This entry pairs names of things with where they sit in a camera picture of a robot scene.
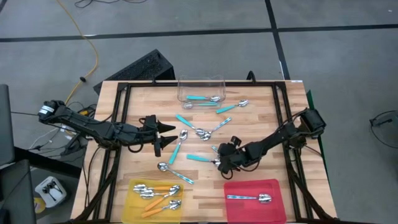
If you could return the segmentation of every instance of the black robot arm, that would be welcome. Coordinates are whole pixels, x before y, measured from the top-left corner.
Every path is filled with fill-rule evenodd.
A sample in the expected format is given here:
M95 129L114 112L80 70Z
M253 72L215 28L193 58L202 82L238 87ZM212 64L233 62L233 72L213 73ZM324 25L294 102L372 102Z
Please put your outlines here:
M41 123L65 124L80 134L93 137L98 145L105 149L114 150L119 146L141 145L141 148L138 150L140 151L143 144L152 143L155 155L160 157L160 150L176 140L178 136L160 136L158 138L157 133L173 130L175 126L156 121L155 115L146 116L145 118L141 118L141 120L144 121L141 128L118 122L97 121L74 112L65 106L64 102L57 100L44 102L39 111L39 121Z
M300 117L301 125L296 128L294 120L298 117ZM261 141L250 142L240 147L241 140L233 136L231 142L222 143L218 148L220 157L218 170L227 174L231 170L240 171L242 169L240 167L249 167L255 163L258 165L269 149L283 142L288 142L294 148L304 147L307 143L305 138L317 138L323 133L325 126L326 123L317 110L305 109Z

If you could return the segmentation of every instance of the wooden table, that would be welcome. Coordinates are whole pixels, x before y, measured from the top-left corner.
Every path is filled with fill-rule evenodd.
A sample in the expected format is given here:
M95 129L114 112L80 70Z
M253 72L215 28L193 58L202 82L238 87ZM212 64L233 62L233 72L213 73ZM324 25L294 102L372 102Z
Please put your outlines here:
M113 110L116 96L117 82L104 82L98 100L98 107L95 118L102 120L107 118ZM302 82L286 81L287 93L289 96L292 113L308 107L305 89ZM176 147L177 141L169 144L163 151L162 157L155 157L153 146L147 144L138 154L133 154L123 148L118 171L112 222L120 222L124 201L127 195L127 188L130 179L152 179L184 184L184 206L182 222L226 222L226 209L223 198L224 180L220 172L213 164L197 161L188 161L187 154L197 154L203 157L213 158L214 152L211 145L218 146L222 142L229 142L231 136L236 135L242 140L242 145L251 141L260 141L274 132L278 127L275 104L272 90L266 86L250 87L226 87L227 98L224 105L232 105L241 99L248 99L250 104L245 108L236 108L229 112L216 114L214 110L183 110L177 101L177 87L138 87L131 89L127 123L142 126L138 119L145 115L156 114L156 117L165 124L176 126L176 129L164 133L164 136L178 135L181 129L188 130L188 139L184 141L178 156L172 165L172 169L195 181L190 185L170 172L161 172L157 169L158 162L167 162ZM279 94L282 105L282 113L285 113L281 94ZM118 118L121 117L121 103ZM226 126L214 132L207 142L199 140L194 131L188 128L175 118L176 114L182 115L193 125L204 129L212 129L228 116L232 117ZM308 145L319 150L317 141L308 139ZM90 159L97 148L95 142L88 145L85 156L85 167L87 169ZM92 165L90 175L90 197L94 196L98 189L101 167L103 164L104 149L100 150ZM335 217L335 206L326 177L325 167L322 158L307 149L302 150L302 162L307 179L308 190L315 197L317 202L331 216ZM233 181L256 180L256 179L277 179L279 181L285 211L288 221L294 221L294 211L290 196L287 171L285 168L284 153L282 146L278 145L268 151L261 160L260 166L254 172L235 172ZM84 209L85 201L85 180L83 174L76 193L75 203L72 210L72 218L77 217ZM298 200L301 214L305 217L305 207L302 194L299 189ZM101 214L103 217L108 193L104 194L101 203Z

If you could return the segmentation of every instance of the red tray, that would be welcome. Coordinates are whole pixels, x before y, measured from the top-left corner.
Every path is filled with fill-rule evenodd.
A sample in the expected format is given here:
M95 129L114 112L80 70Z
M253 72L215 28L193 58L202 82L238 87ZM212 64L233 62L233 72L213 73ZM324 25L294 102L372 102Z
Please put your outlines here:
M258 197L264 193L272 197L268 204L261 204L258 200L226 199L227 195ZM224 196L228 222L286 223L285 207L276 179L228 182L224 184Z

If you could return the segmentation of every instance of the black box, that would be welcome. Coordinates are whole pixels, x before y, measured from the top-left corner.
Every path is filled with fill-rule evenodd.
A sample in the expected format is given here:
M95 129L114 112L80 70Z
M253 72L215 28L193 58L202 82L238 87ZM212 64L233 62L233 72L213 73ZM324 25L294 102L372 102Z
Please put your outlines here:
M173 65L157 50L153 50L104 81L116 80L175 80ZM102 82L95 85L99 95Z

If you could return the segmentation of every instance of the spoon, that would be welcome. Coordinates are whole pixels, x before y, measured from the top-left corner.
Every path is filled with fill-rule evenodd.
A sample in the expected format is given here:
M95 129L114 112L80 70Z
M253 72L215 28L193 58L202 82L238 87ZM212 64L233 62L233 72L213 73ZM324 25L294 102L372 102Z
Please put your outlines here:
M145 184L137 184L133 188L133 191L135 191L135 193L141 193L145 190L170 190L170 187L168 186L147 187Z
M212 96L212 97L205 97L205 96L187 96L187 100L210 100L212 102L219 102L221 97L219 96Z
M158 163L158 164L157 164L157 168L158 168L160 171L162 171L162 172L170 171L171 173L173 173L173 174L176 175L177 177L179 177L179 178L181 178L181 179L187 181L189 184L193 184L193 180L184 177L183 175L181 175L181 174L175 172L174 170L171 170L171 169L168 167L167 163L165 163L165 162L160 162L160 163Z
M145 190L145 191L142 191L139 196L142 199L151 199L151 198L153 198L153 197L155 197L157 195L164 196L164 195L167 195L167 194L168 194L167 192L155 193L153 190Z
M239 106L239 107L244 107L244 106L246 106L248 103L249 103L249 100L241 100L241 101L239 101L239 103L236 104L236 105L227 106L227 107L224 107L224 108L221 108L221 109L216 110L216 113L217 113L217 114L223 113L223 112L228 111L228 110L230 110L230 109L233 109L233 108L235 108L235 107L237 107L237 106Z
M218 149L216 146L211 146L212 150L215 151L218 154Z
M204 158L202 156L196 156L196 155L192 155L192 154L187 154L187 159L191 159L191 160L194 160L194 161L200 161L200 162L211 162L217 167L221 164L219 159L209 160L209 159Z
M215 127L213 130L205 132L204 135L200 136L200 139L201 139L202 141L207 141L207 140L209 140L209 139L211 138L212 132L217 131L220 127L224 126L226 123L228 123L228 122L231 121L231 120L232 120L231 117L227 118L225 121L223 121L223 122L222 122L221 124L219 124L217 127Z
M180 190L179 185L174 185L173 187L170 188L170 192L167 195L164 195L163 197L157 199L156 201L150 203L144 208L144 211L148 211L151 208L155 207L158 203L162 202L164 199L166 199L169 196L175 195L178 191Z
M195 106L218 106L218 103L217 102L196 103ZM191 102L184 103L182 107L184 109L191 109L193 108L193 104Z
M186 140L187 137L188 137L188 131L185 130L185 129L181 130L181 133L180 133L180 142L177 144L177 147L174 149L174 152L173 152L173 154L172 154L172 157L170 157L170 160L169 160L169 164L170 164L170 165L173 164L173 162L174 162L174 160L175 160L175 158L176 158L176 156L177 156L178 150L180 149L181 143L182 143L184 140Z
M238 195L227 195L227 199L258 199L260 203L269 203L272 201L272 197L269 194L259 194L257 197L248 197L248 196L238 196Z
M180 115L177 114L177 115L175 115L175 117L177 119L179 119L182 123L188 125L192 129L194 129L195 130L195 134L198 135L199 137L203 136L206 133L206 131L201 129L201 128L195 128L189 121L187 121L186 119L184 119Z
M171 200L169 202L168 206L164 206L163 208L157 208L155 210L149 211L149 212L144 212L143 214L141 214L141 218L146 218L149 217L153 214L156 214L158 212L161 212L163 210L165 210L166 208L169 208L171 210L176 210L181 206L181 200Z

